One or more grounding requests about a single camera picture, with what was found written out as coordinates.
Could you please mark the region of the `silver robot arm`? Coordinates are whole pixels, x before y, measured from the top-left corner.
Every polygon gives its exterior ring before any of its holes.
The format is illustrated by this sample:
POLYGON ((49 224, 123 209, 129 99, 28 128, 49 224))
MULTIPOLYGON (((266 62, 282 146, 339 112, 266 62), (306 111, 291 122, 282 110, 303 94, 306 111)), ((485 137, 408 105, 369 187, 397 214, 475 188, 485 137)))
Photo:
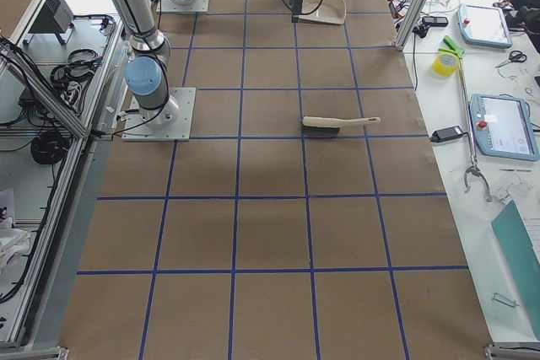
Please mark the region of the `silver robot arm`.
POLYGON ((167 83, 170 43, 155 23, 149 0, 112 0, 126 26, 135 57, 125 79, 143 123, 156 125, 173 114, 167 83))

